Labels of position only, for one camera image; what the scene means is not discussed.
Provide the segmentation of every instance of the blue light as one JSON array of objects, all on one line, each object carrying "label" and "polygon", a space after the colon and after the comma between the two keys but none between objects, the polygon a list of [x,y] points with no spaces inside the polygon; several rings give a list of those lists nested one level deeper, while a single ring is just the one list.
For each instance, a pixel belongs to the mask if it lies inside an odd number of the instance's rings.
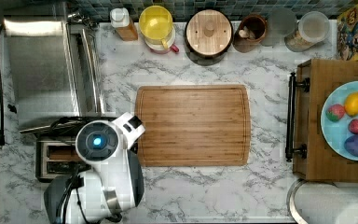
[{"label": "blue light", "polygon": [[101,142],[102,142],[101,138],[97,137],[94,139],[93,144],[94,144],[94,146],[99,146],[101,144]]}]

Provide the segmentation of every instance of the tray handle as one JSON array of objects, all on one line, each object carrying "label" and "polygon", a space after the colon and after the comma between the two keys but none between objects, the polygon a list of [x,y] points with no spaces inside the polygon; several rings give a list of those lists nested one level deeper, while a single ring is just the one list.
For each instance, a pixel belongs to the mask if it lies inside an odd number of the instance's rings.
[{"label": "tray handle", "polygon": [[296,73],[292,72],[289,79],[289,100],[287,104],[287,129],[286,129],[286,161],[291,162],[293,153],[299,153],[302,158],[307,158],[307,145],[302,144],[299,148],[293,148],[293,138],[295,131],[295,106],[296,106],[296,87],[303,88],[304,92],[310,91],[310,79],[304,78],[301,82],[296,82]]}]

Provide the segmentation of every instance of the tile backsplash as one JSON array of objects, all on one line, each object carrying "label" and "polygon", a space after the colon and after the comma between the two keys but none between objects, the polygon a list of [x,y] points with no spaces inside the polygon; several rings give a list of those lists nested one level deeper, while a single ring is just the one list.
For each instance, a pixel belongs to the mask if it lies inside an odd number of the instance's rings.
[{"label": "tile backsplash", "polygon": [[110,10],[117,7],[125,7],[132,19],[138,21],[142,11],[153,5],[166,7],[174,21],[189,21],[195,13],[207,8],[221,11],[231,21],[239,21],[250,13],[267,18],[275,7],[290,8],[298,17],[309,11],[320,11],[329,18],[335,18],[357,4],[358,0],[72,0],[71,2],[75,2],[84,14],[91,16],[95,21],[110,21]]}]

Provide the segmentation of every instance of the toaster oven handle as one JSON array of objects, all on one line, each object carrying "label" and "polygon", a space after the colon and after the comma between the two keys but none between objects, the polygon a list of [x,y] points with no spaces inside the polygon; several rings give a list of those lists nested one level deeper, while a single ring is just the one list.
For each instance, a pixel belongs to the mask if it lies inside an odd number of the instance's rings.
[{"label": "toaster oven handle", "polygon": [[86,52],[86,63],[89,70],[89,79],[91,82],[92,87],[92,104],[95,108],[95,111],[101,116],[102,113],[104,113],[104,109],[102,108],[102,96],[101,96],[101,90],[99,88],[100,80],[100,74],[98,71],[98,62],[96,59],[96,52],[94,51],[94,48],[91,46],[94,44],[94,42],[89,37],[89,33],[86,29],[83,29],[80,32],[80,36],[82,38],[83,42],[83,48]]},{"label": "toaster oven handle", "polygon": [[289,79],[289,99],[287,104],[287,129],[286,129],[286,161],[291,162],[293,153],[298,152],[302,158],[307,158],[307,145],[302,144],[300,148],[293,148],[295,132],[295,109],[296,109],[296,87],[304,88],[304,92],[310,91],[310,79],[307,77],[302,82],[296,82],[296,73],[292,72]]}]

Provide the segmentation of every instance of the wooden tray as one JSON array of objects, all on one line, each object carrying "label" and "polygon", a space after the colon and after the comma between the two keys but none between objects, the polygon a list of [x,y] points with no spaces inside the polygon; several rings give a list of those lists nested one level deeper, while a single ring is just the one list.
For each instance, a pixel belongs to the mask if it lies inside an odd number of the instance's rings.
[{"label": "wooden tray", "polygon": [[307,144],[307,158],[295,154],[293,172],[309,181],[358,183],[358,161],[338,155],[321,127],[327,97],[345,83],[358,81],[358,62],[312,59],[297,68],[297,81],[310,78],[310,92],[296,89],[295,147]]},{"label": "wooden tray", "polygon": [[244,165],[251,121],[242,85],[155,86],[138,90],[135,114],[143,166]]}]

